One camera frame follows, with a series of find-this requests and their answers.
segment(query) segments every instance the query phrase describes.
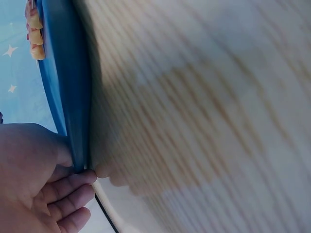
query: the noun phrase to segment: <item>white star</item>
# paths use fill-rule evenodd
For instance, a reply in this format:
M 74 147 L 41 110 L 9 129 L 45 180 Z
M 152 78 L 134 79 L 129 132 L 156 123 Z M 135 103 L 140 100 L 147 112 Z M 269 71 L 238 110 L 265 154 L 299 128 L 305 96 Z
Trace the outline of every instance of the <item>white star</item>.
M 9 56 L 11 57 L 11 56 L 12 56 L 12 52 L 13 52 L 14 50 L 16 50 L 17 48 L 18 48 L 18 47 L 12 48 L 11 45 L 9 45 L 8 51 L 5 52 L 5 53 L 3 54 L 3 56 L 4 56 L 4 55 L 9 55 Z
M 14 90 L 15 90 L 16 87 L 17 87 L 17 86 L 11 85 L 10 89 L 8 90 L 8 92 L 14 93 Z

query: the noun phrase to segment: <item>skin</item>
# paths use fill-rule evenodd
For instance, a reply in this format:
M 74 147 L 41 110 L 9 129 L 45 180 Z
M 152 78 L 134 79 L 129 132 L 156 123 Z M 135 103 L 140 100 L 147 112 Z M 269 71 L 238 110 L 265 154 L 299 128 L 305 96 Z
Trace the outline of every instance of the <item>skin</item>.
M 94 171 L 74 174 L 64 137 L 36 124 L 0 125 L 0 225 L 11 233 L 77 233 L 90 218 Z

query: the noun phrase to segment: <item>wooden surface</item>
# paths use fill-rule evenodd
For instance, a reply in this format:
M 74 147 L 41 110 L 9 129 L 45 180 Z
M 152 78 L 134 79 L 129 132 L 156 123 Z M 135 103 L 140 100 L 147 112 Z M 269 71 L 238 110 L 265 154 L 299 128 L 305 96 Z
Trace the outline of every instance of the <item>wooden surface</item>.
M 75 4 L 120 232 L 311 232 L 309 0 Z

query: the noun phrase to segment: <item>black edge strip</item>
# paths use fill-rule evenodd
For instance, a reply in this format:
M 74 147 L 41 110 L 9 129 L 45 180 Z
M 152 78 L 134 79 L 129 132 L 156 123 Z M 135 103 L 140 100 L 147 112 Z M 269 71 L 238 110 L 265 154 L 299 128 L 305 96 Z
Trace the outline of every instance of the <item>black edge strip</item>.
M 100 208 L 102 209 L 103 213 L 105 214 L 106 218 L 108 219 L 111 227 L 113 228 L 113 230 L 116 232 L 116 233 L 119 233 L 118 229 L 116 228 L 116 226 L 113 224 L 110 216 L 108 215 L 107 211 L 105 210 L 104 206 L 102 205 L 101 201 L 99 200 L 98 196 L 95 195 L 95 199 L 96 201 L 98 202 Z

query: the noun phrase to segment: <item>light blue background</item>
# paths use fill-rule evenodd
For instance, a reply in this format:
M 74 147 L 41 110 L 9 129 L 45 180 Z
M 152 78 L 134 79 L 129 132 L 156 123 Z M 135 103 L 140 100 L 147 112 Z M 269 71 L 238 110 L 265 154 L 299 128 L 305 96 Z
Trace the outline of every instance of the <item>light blue background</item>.
M 25 0 L 0 1 L 0 111 L 5 123 L 34 122 L 56 131 L 36 61 L 26 40 Z M 17 47 L 12 57 L 9 45 Z M 16 86 L 13 93 L 11 85 Z

